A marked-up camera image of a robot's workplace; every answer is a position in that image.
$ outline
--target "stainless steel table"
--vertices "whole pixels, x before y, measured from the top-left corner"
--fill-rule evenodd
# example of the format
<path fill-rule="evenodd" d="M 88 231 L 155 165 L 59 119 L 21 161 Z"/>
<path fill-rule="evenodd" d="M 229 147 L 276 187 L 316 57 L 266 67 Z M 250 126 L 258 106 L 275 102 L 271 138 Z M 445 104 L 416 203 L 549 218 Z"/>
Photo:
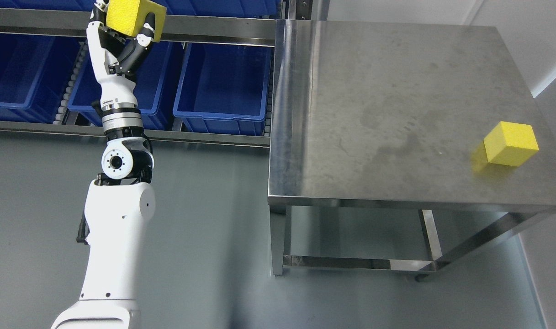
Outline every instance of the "stainless steel table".
<path fill-rule="evenodd" d="M 488 164 L 499 121 L 540 151 Z M 272 271 L 414 271 L 418 278 L 556 213 L 556 141 L 494 27 L 278 21 L 268 202 Z M 420 209 L 428 260 L 290 254 L 290 206 Z M 505 216 L 442 252 L 434 209 Z"/>

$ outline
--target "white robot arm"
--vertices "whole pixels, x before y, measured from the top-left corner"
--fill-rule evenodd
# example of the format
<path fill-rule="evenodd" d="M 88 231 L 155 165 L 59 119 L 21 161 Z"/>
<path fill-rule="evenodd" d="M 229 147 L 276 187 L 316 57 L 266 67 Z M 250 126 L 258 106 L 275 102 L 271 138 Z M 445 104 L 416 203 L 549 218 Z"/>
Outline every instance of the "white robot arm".
<path fill-rule="evenodd" d="M 136 70 L 152 46 L 155 16 L 149 13 L 133 40 L 105 25 L 108 0 L 96 0 L 86 29 L 101 100 L 92 106 L 103 123 L 107 147 L 103 172 L 89 186 L 77 242 L 90 245 L 79 301 L 62 312 L 52 329 L 137 329 L 136 272 L 146 225 L 154 215 L 150 185 L 154 158 L 138 102 Z"/>

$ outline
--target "blue bin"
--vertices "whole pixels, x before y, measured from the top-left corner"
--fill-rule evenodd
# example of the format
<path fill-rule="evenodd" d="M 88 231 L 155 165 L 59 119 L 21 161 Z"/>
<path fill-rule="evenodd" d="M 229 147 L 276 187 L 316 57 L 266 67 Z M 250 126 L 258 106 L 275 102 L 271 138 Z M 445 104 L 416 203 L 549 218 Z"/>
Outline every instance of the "blue bin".
<path fill-rule="evenodd" d="M 0 0 L 0 8 L 90 11 L 95 0 Z M 172 15 L 256 17 L 273 15 L 280 0 L 155 0 Z"/>
<path fill-rule="evenodd" d="M 172 106 L 182 63 L 182 44 L 159 42 L 152 46 L 150 54 L 138 69 L 138 83 L 134 95 L 142 113 L 145 129 L 169 128 Z M 87 55 L 75 81 L 67 107 L 80 112 L 94 125 L 101 125 L 101 118 L 90 104 L 100 99 L 101 86 L 95 80 L 90 58 Z"/>
<path fill-rule="evenodd" d="M 77 52 L 75 38 L 0 34 L 0 120 L 51 123 Z"/>
<path fill-rule="evenodd" d="M 261 136 L 271 48 L 189 44 L 174 116 L 196 133 Z"/>

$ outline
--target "lower shelf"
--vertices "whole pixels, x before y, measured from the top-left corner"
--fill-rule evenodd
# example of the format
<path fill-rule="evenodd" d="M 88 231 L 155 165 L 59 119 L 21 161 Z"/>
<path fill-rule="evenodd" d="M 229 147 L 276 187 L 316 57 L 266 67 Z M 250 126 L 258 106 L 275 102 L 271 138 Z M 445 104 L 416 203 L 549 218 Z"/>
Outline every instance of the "lower shelf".
<path fill-rule="evenodd" d="M 25 123 L 0 121 L 0 131 L 18 133 L 44 133 L 49 135 L 73 135 L 104 137 L 102 127 L 77 125 L 52 125 L 49 123 Z M 204 144 L 221 144 L 232 146 L 249 146 L 255 148 L 269 148 L 270 137 L 221 135 L 215 133 L 189 133 L 184 131 L 155 131 L 146 130 L 151 140 L 165 140 L 169 142 L 187 142 Z"/>

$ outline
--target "yellow sponge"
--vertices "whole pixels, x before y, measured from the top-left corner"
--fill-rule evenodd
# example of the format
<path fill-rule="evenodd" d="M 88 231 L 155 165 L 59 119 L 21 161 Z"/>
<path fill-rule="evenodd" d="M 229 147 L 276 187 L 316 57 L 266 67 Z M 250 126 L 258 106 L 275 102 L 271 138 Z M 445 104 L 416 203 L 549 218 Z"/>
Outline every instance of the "yellow sponge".
<path fill-rule="evenodd" d="M 501 121 L 483 140 L 487 160 L 521 166 L 539 150 L 531 125 Z"/>
<path fill-rule="evenodd" d="M 138 35 L 149 12 L 156 15 L 154 42 L 159 42 L 166 17 L 166 7 L 150 0 L 111 0 L 107 10 L 108 27 L 125 35 Z"/>

